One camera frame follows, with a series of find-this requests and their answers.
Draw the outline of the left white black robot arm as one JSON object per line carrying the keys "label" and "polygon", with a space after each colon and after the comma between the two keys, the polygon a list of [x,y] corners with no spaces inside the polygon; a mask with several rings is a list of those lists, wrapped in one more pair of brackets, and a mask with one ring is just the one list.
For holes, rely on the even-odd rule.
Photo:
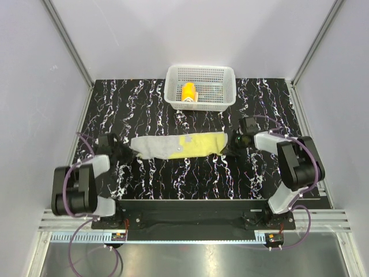
{"label": "left white black robot arm", "polygon": [[97,194],[96,179],[111,171],[117,164],[129,164],[138,152],[119,141],[115,133],[101,134],[93,143],[89,136],[77,133],[77,137],[87,146],[90,155],[70,166],[57,167],[54,170],[51,210],[55,216],[81,218],[104,217],[104,221],[113,229],[124,223],[124,214],[118,211],[114,199],[100,197]]}

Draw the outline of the grey and orange towel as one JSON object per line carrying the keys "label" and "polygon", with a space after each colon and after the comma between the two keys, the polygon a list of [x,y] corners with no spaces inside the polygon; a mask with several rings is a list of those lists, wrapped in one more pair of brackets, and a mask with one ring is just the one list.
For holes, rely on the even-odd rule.
{"label": "grey and orange towel", "polygon": [[198,101],[198,92],[196,91],[194,83],[185,83],[182,86],[181,101],[183,102]]}

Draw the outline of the white plastic mesh basket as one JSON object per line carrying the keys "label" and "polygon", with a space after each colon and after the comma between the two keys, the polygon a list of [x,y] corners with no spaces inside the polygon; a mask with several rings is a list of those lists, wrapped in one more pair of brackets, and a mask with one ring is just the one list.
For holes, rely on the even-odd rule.
{"label": "white plastic mesh basket", "polygon": [[[192,83],[197,100],[182,100],[182,88]],[[164,100],[175,110],[223,112],[236,102],[235,72],[228,66],[172,65],[168,68]]]}

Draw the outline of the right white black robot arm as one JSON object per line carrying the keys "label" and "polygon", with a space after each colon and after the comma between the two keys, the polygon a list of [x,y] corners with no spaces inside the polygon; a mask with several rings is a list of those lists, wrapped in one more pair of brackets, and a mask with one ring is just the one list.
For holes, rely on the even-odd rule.
{"label": "right white black robot arm", "polygon": [[267,200],[262,214],[263,225],[269,229],[280,225],[282,216],[293,210],[296,201],[325,178],[313,139],[282,135],[277,133],[280,129],[275,119],[265,115],[243,117],[221,151],[222,155],[239,156],[242,150],[253,147],[277,156],[281,184]]}

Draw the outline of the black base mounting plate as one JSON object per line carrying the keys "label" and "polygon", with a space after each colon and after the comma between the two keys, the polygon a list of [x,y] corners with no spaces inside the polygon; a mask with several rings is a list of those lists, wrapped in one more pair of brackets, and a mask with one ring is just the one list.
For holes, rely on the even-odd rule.
{"label": "black base mounting plate", "polygon": [[94,230],[142,234],[194,234],[241,238],[251,231],[292,231],[291,213],[264,221],[266,200],[120,200],[114,219],[93,223]]}

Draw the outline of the grey towel yellow frog print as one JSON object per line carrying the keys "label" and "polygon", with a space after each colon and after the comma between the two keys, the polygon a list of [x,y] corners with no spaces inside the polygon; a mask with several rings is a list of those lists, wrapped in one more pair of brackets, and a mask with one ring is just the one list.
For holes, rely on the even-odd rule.
{"label": "grey towel yellow frog print", "polygon": [[228,142],[224,132],[190,133],[170,136],[141,136],[131,140],[130,148],[141,159],[185,159],[220,155]]}

